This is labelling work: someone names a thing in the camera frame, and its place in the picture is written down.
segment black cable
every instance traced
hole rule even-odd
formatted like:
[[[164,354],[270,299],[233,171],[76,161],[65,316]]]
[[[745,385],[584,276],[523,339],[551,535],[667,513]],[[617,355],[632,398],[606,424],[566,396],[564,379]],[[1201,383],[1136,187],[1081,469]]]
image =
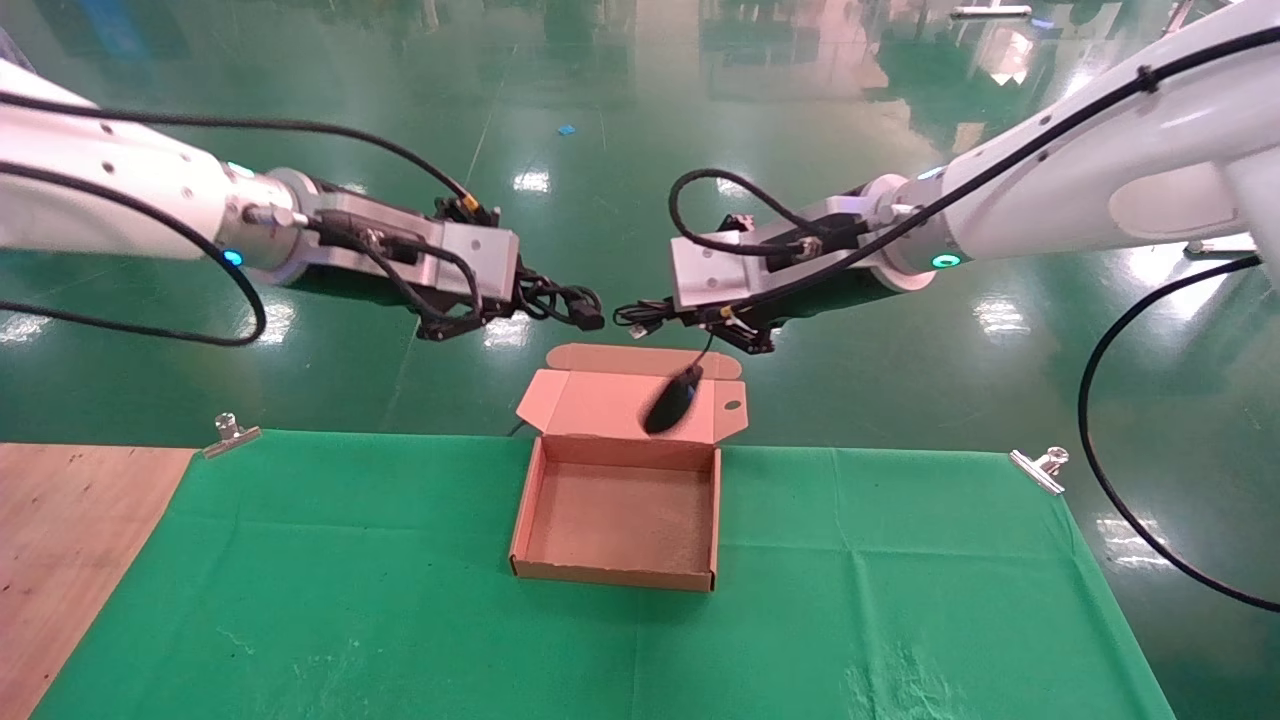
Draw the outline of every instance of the black cable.
[[[716,342],[716,336],[713,336],[712,333],[707,333],[707,345],[703,346],[703,351],[698,354],[698,357],[694,357],[694,361],[689,364],[690,368],[696,365],[703,359],[703,356],[707,355],[707,351],[712,348],[713,342]]]
[[[796,281],[792,281],[790,283],[774,287],[772,290],[764,291],[764,292],[762,292],[759,295],[754,295],[751,297],[748,297],[746,300],[740,300],[740,301],[737,301],[737,302],[735,302],[732,305],[728,305],[726,309],[730,310],[730,311],[745,310],[748,307],[751,307],[753,305],[760,305],[760,304],[764,304],[764,302],[771,302],[773,300],[778,300],[778,299],[785,297],[787,295],[791,295],[794,292],[799,292],[801,290],[806,290],[806,288],[814,287],[814,286],[817,286],[817,284],[819,284],[822,282],[826,282],[826,281],[836,277],[841,270],[845,270],[846,268],[852,266],[855,263],[859,263],[859,261],[861,261],[861,260],[864,260],[864,259],[874,255],[876,252],[879,252],[881,250],[884,249],[884,246],[887,246],[888,243],[896,241],[897,238],[902,237],[904,234],[911,232],[913,229],[918,228],[919,225],[924,224],[924,222],[927,222],[929,218],[932,218],[933,215],[937,215],[942,210],[950,208],[952,204],[955,204],[956,201],[959,201],[961,197],[965,197],[966,195],[974,192],[979,187],[982,187],[982,186],[987,184],[988,182],[996,179],[997,177],[1002,176],[1005,172],[1012,169],[1015,165],[1018,165],[1023,160],[1027,160],[1028,158],[1030,158],[1036,152],[1041,151],[1042,149],[1044,149],[1047,145],[1050,145],[1055,140],[1062,137],[1068,132],[1070,132],[1070,131],[1080,127],[1082,124],[1087,123],[1088,120],[1092,120],[1097,115],[1100,115],[1100,114],[1105,113],[1106,110],[1114,108],[1121,100],[1126,100],[1126,99],[1129,99],[1129,97],[1132,97],[1134,95],[1139,95],[1139,94],[1143,94],[1143,92],[1152,92],[1153,90],[1156,90],[1158,87],[1158,83],[1161,81],[1167,79],[1167,78],[1170,78],[1170,77],[1172,77],[1175,74],[1187,72],[1187,70],[1193,69],[1193,68],[1198,68],[1198,67],[1201,67],[1201,65],[1203,65],[1206,63],[1211,63],[1213,60],[1219,60],[1219,59],[1226,58],[1229,55],[1234,55],[1236,53],[1243,53],[1245,50],[1253,50],[1253,49],[1257,49],[1257,47],[1262,47],[1265,45],[1270,45],[1270,44],[1276,42],[1276,41],[1280,41],[1280,27],[1271,27],[1271,28],[1257,31],[1257,32],[1252,32],[1249,35],[1242,35],[1239,37],[1234,37],[1231,40],[1228,40],[1228,41],[1224,41],[1224,42],[1219,42],[1217,45],[1211,45],[1208,47],[1204,47],[1202,50],[1197,50],[1196,53],[1192,53],[1189,55],[1185,55],[1183,58],[1179,58],[1176,60],[1172,60],[1170,63],[1160,65],[1157,68],[1151,68],[1148,65],[1143,65],[1143,67],[1139,68],[1139,70],[1135,74],[1134,79],[1132,79],[1132,81],[1121,85],[1120,87],[1117,87],[1117,88],[1115,88],[1115,90],[1112,90],[1110,92],[1107,92],[1106,95],[1098,97],[1097,100],[1093,100],[1092,102],[1089,102],[1084,108],[1076,110],[1075,113],[1071,113],[1065,119],[1057,122],[1053,127],[1051,127],[1051,128],[1046,129],[1044,132],[1042,132],[1041,135],[1036,136],[1036,138],[1033,138],[1030,142],[1028,142],[1028,143],[1023,145],[1021,147],[1019,147],[1018,150],[1010,152],[1006,158],[1004,158],[1000,161],[995,163],[993,165],[991,165],[986,170],[978,173],[977,176],[969,178],[968,181],[965,181],[963,184],[960,184],[959,187],[956,187],[951,192],[947,192],[946,195],[938,197],[937,200],[934,200],[933,202],[925,205],[924,208],[922,208],[916,213],[909,215],[905,220],[902,220],[901,223],[899,223],[899,224],[893,225],[892,228],[890,228],[881,237],[873,240],[872,242],[864,245],[863,247],[859,247],[858,250],[850,252],[845,258],[837,260],[836,263],[832,263],[831,265],[827,265],[826,268],[822,268],[820,270],[818,270],[815,273],[812,273],[809,275],[805,275],[805,277],[799,278]],[[705,170],[694,170],[694,173],[704,173],[704,172]],[[719,173],[719,174],[717,174],[717,176],[708,176],[708,177],[724,177],[726,179],[728,179],[731,176],[736,177],[732,173],[726,173],[723,170],[716,170],[716,172]],[[681,183],[681,181],[685,181],[685,177],[681,177],[680,179],[677,179],[676,183],[678,184],[678,183]],[[673,190],[672,199],[669,200],[668,205],[673,209],[675,208],[675,195],[676,195],[675,190],[676,190],[676,187],[673,186],[672,190]],[[768,200],[765,202],[769,204],[771,208],[774,208]],[[787,217],[787,215],[783,215],[783,217],[787,220],[791,220],[790,217]],[[692,242],[696,242],[699,245],[704,245],[701,241],[707,241],[708,240],[708,238],[700,238],[699,240],[699,238],[691,237],[691,233],[686,233],[685,232],[686,228],[684,227],[684,223],[677,223],[676,228],[680,229],[681,233],[685,234],[685,237],[687,237],[689,240],[691,240]],[[741,250],[737,246],[727,246],[727,247],[707,246],[707,247],[712,247],[713,250],[723,250],[726,252],[731,252],[732,251],[732,250],[728,250],[728,247],[733,247],[733,249]]]
[[[1244,270],[1247,268],[1253,268],[1258,264],[1261,264],[1261,260],[1256,255],[1233,260],[1202,273],[1196,273],[1194,275],[1188,275],[1171,282],[1164,287],[1158,287],[1134,304],[1133,307],[1125,311],[1125,314],[1121,315],[1120,319],[1102,334],[1102,340],[1100,340],[1093,347],[1093,352],[1089,355],[1089,361],[1084,365],[1084,375],[1080,378],[1080,393],[1075,406],[1075,418],[1080,427],[1080,443],[1084,446],[1084,457],[1089,461],[1089,468],[1093,469],[1093,475],[1098,479],[1098,484],[1102,486],[1102,492],[1105,492],[1107,498],[1111,500],[1111,505],[1115,505],[1120,515],[1126,523],[1129,523],[1129,527],[1133,528],[1133,532],[1138,533],[1138,537],[1147,541],[1147,544],[1160,553],[1161,557],[1167,560],[1174,568],[1178,568],[1197,583],[1201,583],[1212,591],[1220,592],[1245,605],[1252,605],[1253,607],[1271,612],[1280,612],[1280,602],[1263,600],[1242,589],[1236,589],[1221,580],[1216,580],[1206,575],[1190,562],[1183,560],[1178,556],[1178,553],[1160,542],[1156,536],[1142,524],[1138,516],[1134,515],[1133,510],[1129,510],[1129,506],[1120,498],[1120,495],[1111,484],[1111,479],[1107,478],[1106,471],[1102,470],[1102,464],[1098,462],[1097,451],[1093,448],[1093,438],[1089,436],[1089,391],[1093,388],[1093,377],[1098,372],[1098,364],[1102,361],[1102,356],[1106,354],[1107,348],[1111,347],[1111,343],[1115,342],[1116,337],[1119,337],[1120,333],[1138,318],[1138,315],[1142,315],[1147,307],[1151,307],[1161,299],[1198,282]]]
[[[755,186],[751,181],[744,178],[737,173],[731,173],[728,170],[721,170],[716,168],[701,168],[698,170],[690,170],[678,178],[671,186],[671,193],[667,195],[667,213],[671,214],[671,222],[680,231],[680,234],[685,236],[694,245],[700,245],[710,250],[719,250],[721,252],[728,252],[730,255],[753,255],[753,256],[771,256],[771,255],[799,255],[804,252],[804,249],[797,242],[790,242],[787,245],[731,245],[727,242],[719,242],[705,236],[700,236],[694,231],[689,229],[685,224],[685,219],[680,214],[680,193],[685,190],[689,183],[703,179],[703,178],[721,178],[732,182],[733,184],[741,187],[742,190],[754,195],[759,201],[768,205],[774,213],[782,217],[782,219],[794,224],[795,227],[806,231],[809,234],[822,238],[827,234],[827,231],[819,228],[818,225],[810,223],[809,220],[796,215],[786,205],[778,202],[772,195],[764,192]]]
[[[170,340],[186,340],[191,342],[202,342],[205,345],[216,345],[221,347],[239,347],[243,345],[248,345],[255,340],[257,340],[259,336],[261,336],[262,332],[266,329],[266,309],[262,307],[262,299],[259,297],[257,291],[253,290],[253,286],[248,282],[248,278],[244,277],[244,273],[242,273],[236,265],[232,265],[230,261],[223,256],[221,250],[215,247],[214,243],[205,240],[205,237],[201,236],[198,231],[183,223],[178,218],[174,218],[173,215],[165,213],[164,210],[154,205],[148,205],[146,202],[142,202],[141,200],[129,197],[128,195],[111,190],[110,187],[104,187],[101,184],[83,181],[77,177],[65,176],[61,173],[55,173],[41,168],[20,165],[18,163],[0,161],[0,174],[33,179],[49,184],[56,184],[59,187],[65,187],[68,190],[74,190],[87,195],[93,195],[96,197],[101,197],[102,200],[123,205],[136,213],[141,213],[151,218],[152,220],[165,225],[173,232],[180,234],[188,242],[198,247],[201,252],[212,258],[214,263],[218,263],[218,266],[221,268],[224,273],[230,275],[232,281],[236,283],[236,287],[241,290],[241,292],[244,295],[244,300],[248,301],[250,307],[253,310],[253,331],[243,337],[227,338],[227,337],[207,336],[204,333],[193,333],[187,331],[170,331],[165,328],[152,328],[147,325],[119,323],[115,320],[105,320],[101,318],[81,315],[78,313],[69,313],[67,310],[56,310],[52,307],[40,307],[36,305],[27,305],[24,302],[0,301],[0,310],[12,310],[14,313],[26,313],[28,315],[54,318],[56,320],[67,320],[69,323],[79,323],[82,325],[91,325],[95,328],[104,328],[109,331],[120,331],[125,333],[145,334],[151,337],[164,337]]]
[[[413,290],[413,286],[408,284],[408,282],[406,282],[404,278],[402,278],[401,274],[396,272],[396,268],[392,266],[390,261],[387,260],[387,258],[384,258],[383,254],[379,252],[376,247],[371,246],[362,237],[357,236],[355,240],[356,240],[356,249],[366,258],[372,260],[374,264],[378,265],[378,268],[387,274],[387,279],[392,281],[392,284],[396,286],[396,290],[398,290],[399,293],[404,296],[404,300],[413,307],[413,310],[419,315],[445,323],[480,320],[484,316],[484,299],[480,296],[480,284],[479,282],[476,282],[475,270],[471,269],[471,265],[468,265],[467,261],[463,260],[461,255],[457,255],[456,252],[452,252],[449,250],[444,250],[443,247],[435,247],[434,245],[428,245],[425,241],[416,238],[393,236],[388,237],[385,241],[390,245],[401,245],[416,250],[419,252],[422,252],[425,255],[430,255],[433,258],[444,260],[445,263],[457,268],[460,273],[462,273],[462,277],[467,281],[467,291],[471,292],[471,311],[462,316],[449,316],[440,313],[435,307],[431,307],[431,305],[428,304],[426,300],[424,300],[422,296]]]
[[[614,309],[613,324],[631,328],[631,334],[641,338],[655,332],[667,320],[675,320],[677,316],[676,305],[671,297],[666,300],[641,300]]]
[[[515,302],[535,320],[552,318],[584,331],[604,327],[604,306],[594,290],[581,284],[559,284],[524,263],[516,268]]]
[[[401,158],[413,163],[419,168],[426,170],[435,179],[440,181],[451,192],[457,195],[467,210],[475,210],[480,206],[475,197],[467,192],[467,188],[462,187],[462,183],[451,178],[444,170],[436,168],[431,163],[408,150],[402,145],[397,145],[389,140],[378,137],[376,135],[348,128],[343,126],[335,126],[332,123],[320,123],[315,120],[293,120],[293,119],[279,119],[279,118],[219,118],[211,115],[179,115],[172,113],[148,113],[142,110],[115,110],[106,108],[91,108],[84,105],[67,105],[63,102],[51,102],[49,100],[41,100],[37,97],[27,97],[26,95],[18,95],[14,92],[0,92],[0,102],[6,105],[13,105],[15,108],[27,108],[28,110],[40,110],[42,113],[58,113],[60,115],[76,115],[79,118],[95,118],[99,120],[120,120],[132,123],[152,123],[157,126],[186,126],[186,127],[206,127],[206,128],[242,128],[242,129],[275,129],[275,131],[294,131],[294,132],[315,132],[321,135],[337,135],[342,137],[349,137],[352,140],[360,140],[370,145],[376,145],[383,150],[390,151]]]

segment metal bracket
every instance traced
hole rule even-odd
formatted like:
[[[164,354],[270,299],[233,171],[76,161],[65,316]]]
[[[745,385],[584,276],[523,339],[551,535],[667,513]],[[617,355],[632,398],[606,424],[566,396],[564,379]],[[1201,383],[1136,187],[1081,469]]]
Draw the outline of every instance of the metal bracket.
[[[1020,451],[1015,450],[1009,454],[1009,459],[1014,461],[1014,465],[1021,468],[1024,473],[1036,480],[1036,484],[1044,488],[1044,492],[1050,495],[1062,495],[1066,489],[1057,484],[1057,480],[1053,479],[1059,468],[1066,465],[1066,461],[1071,459],[1071,456],[1068,455],[1061,447],[1051,447],[1044,451],[1044,455],[1041,455],[1036,460],[1032,460]]]
[[[206,459],[218,457],[228,450],[234,450],[262,437],[261,428],[253,427],[246,430],[236,423],[236,415],[230,413],[223,413],[214,418],[214,427],[218,428],[218,436],[223,439],[201,451]]]
[[[995,0],[991,5],[961,5],[951,10],[952,20],[1005,20],[1032,17],[1030,5],[1001,5]]]
[[[1183,252],[1188,255],[1239,255],[1257,251],[1253,236],[1247,232],[1212,240],[1193,240],[1183,247]]]

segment computer mouse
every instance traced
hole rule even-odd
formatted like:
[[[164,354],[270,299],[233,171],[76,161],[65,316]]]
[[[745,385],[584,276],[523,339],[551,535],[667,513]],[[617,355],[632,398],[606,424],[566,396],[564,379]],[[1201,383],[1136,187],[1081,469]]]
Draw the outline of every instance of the computer mouse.
[[[657,436],[671,430],[694,405],[698,395],[698,382],[703,379],[703,366],[694,364],[676,373],[667,380],[662,392],[653,398],[649,410],[640,419],[644,432]]]

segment green epoxy floor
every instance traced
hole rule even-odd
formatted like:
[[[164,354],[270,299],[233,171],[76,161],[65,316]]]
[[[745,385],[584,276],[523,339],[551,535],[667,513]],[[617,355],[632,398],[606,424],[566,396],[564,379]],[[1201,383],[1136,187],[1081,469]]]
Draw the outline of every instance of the green epoxy floor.
[[[42,74],[104,105],[307,117],[406,143],[502,206],[530,265],[591,284],[613,307],[669,293],[664,202],[682,172],[733,169],[792,205],[919,173],[1151,42],[1169,10],[1037,3],[1053,28],[959,28],[952,5],[10,0],[0,26]],[[563,124],[577,132],[557,135]],[[440,193],[346,141],[173,135],[390,202],[426,209]],[[708,228],[726,211],[765,214],[713,183],[685,205]],[[1075,452],[1088,351],[1130,302],[1189,268],[1179,247],[975,264],[915,295],[791,323],[778,352],[745,363],[751,427],[735,442]],[[247,322],[206,264],[8,254],[0,288],[209,332]],[[512,322],[431,345],[410,340],[403,310],[264,297],[270,329],[238,351],[0,318],[0,439],[201,446],[227,410],[274,428],[502,434],[547,350],[582,340]],[[1277,309],[1261,272],[1158,306],[1108,357],[1094,420],[1138,512],[1193,562],[1268,597],[1280,597]],[[653,341],[703,337],[667,328]],[[630,342],[617,328],[589,340]],[[1179,716],[1274,715],[1280,619],[1158,561],[1079,454],[1061,479]]]

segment wooden table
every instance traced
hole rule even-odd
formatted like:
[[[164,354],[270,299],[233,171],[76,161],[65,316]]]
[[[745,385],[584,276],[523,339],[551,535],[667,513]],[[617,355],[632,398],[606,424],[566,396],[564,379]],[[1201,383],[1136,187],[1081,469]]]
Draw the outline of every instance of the wooden table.
[[[35,710],[192,452],[0,443],[0,720]]]

